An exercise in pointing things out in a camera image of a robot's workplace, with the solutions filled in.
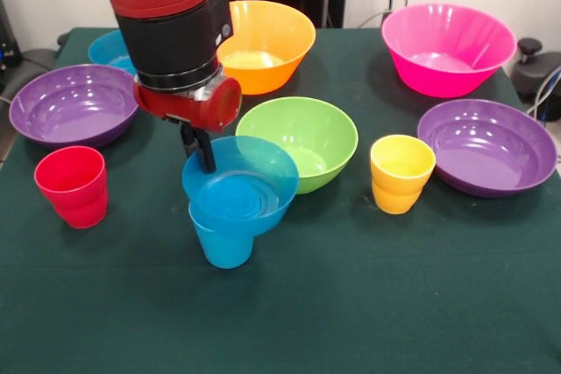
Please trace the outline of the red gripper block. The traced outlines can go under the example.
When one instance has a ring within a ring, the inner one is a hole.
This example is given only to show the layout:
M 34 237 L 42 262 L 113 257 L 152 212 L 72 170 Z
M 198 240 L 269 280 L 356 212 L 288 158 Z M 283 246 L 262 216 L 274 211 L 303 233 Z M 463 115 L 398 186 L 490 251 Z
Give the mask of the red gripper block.
M 135 81 L 133 95 L 142 110 L 162 119 L 187 122 L 180 124 L 187 157 L 198 148 L 202 170 L 205 173 L 217 170 L 207 131 L 222 131 L 238 116 L 242 91 L 236 80 L 219 75 L 203 87 L 174 93 L 153 91 Z

